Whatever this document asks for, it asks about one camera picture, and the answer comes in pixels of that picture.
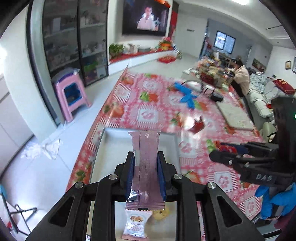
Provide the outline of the right blue gloved hand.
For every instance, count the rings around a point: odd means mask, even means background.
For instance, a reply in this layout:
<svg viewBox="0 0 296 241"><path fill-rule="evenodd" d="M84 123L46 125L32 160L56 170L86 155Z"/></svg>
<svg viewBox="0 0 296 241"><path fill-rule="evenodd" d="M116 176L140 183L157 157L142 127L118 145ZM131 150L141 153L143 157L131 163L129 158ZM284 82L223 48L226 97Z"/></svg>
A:
<svg viewBox="0 0 296 241"><path fill-rule="evenodd" d="M274 197L269 194L269 187L259 186L255 191L256 197L263 197L261 206L262 219L271 218L274 206L283 206L281 216L288 215L295 208L295 183L290 190L280 192Z"/></svg>

